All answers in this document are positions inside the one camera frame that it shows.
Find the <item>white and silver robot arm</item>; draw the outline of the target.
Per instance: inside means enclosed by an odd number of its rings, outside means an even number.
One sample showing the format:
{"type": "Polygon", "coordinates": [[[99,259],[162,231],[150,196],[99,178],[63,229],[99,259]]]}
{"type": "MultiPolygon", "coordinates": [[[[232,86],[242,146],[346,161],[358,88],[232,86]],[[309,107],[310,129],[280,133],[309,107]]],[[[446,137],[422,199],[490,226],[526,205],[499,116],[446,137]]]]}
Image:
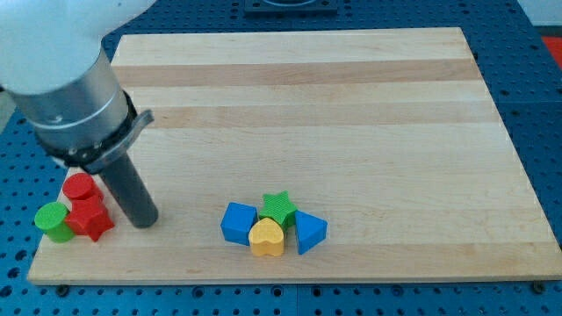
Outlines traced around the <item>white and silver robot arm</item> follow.
{"type": "Polygon", "coordinates": [[[121,88],[102,39],[154,3],[1,2],[1,85],[55,160],[97,174],[152,121],[121,88]]]}

